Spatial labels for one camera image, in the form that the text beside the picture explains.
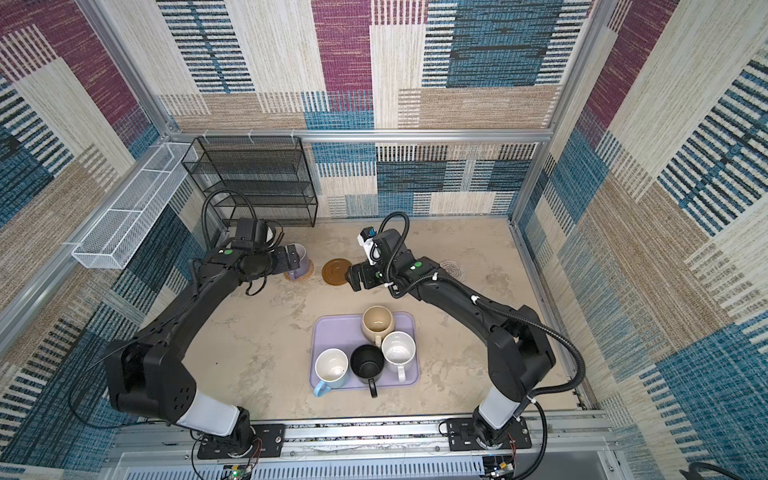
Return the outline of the tan wicker round coaster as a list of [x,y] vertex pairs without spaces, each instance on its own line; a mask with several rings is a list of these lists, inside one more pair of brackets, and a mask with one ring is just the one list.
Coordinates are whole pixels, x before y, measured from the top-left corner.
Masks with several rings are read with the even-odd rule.
[[292,281],[292,282],[306,281],[313,275],[314,269],[315,267],[314,267],[313,261],[309,260],[307,264],[307,268],[304,271],[297,269],[297,270],[285,272],[283,276],[286,280]]

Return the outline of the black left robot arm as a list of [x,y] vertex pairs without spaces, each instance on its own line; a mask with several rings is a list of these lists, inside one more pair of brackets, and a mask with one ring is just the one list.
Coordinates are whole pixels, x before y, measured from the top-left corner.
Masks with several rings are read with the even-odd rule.
[[295,270],[299,262],[293,245],[207,252],[190,285],[155,320],[131,339],[109,344],[103,364],[112,407],[241,447],[250,444],[254,433],[248,412],[203,393],[183,359],[209,317],[241,284]]

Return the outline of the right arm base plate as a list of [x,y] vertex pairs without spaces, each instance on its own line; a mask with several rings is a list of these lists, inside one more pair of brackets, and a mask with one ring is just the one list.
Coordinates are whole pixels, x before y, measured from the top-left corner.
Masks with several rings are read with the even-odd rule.
[[502,430],[491,430],[486,437],[479,433],[474,418],[453,417],[438,424],[438,432],[446,437],[451,451],[512,450],[532,447],[530,431],[524,418],[512,419]]

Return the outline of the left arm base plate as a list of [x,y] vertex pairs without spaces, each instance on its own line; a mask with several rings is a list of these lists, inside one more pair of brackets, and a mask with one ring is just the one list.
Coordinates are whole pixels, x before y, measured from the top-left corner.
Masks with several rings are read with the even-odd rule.
[[228,436],[204,434],[195,456],[197,460],[276,458],[282,452],[284,433],[284,424],[251,424],[236,427]]

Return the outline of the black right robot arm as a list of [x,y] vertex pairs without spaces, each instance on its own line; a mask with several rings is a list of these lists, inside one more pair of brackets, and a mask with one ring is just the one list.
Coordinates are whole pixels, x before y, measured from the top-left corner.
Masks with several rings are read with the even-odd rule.
[[518,419],[535,397],[533,390],[556,364],[536,312],[492,301],[450,275],[428,257],[416,258],[394,229],[364,228],[357,237],[366,260],[345,273],[353,290],[387,287],[394,298],[410,295],[450,315],[487,348],[492,384],[476,409],[479,426],[501,431]]

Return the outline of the clear patterned glass coaster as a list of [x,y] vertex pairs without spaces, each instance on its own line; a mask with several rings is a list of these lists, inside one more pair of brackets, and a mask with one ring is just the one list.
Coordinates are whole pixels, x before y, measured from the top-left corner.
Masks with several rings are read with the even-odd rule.
[[455,278],[458,281],[464,281],[466,278],[466,271],[461,266],[460,263],[454,260],[443,260],[440,262],[440,266],[442,269],[444,269],[450,276]]

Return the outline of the lavender mug white inside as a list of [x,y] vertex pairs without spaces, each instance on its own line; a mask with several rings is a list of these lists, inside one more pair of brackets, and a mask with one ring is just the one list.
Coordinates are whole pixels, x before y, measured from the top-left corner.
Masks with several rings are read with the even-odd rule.
[[306,248],[301,244],[293,243],[287,246],[287,251],[289,254],[289,265],[292,267],[292,270],[289,271],[297,269],[304,271],[309,262]]

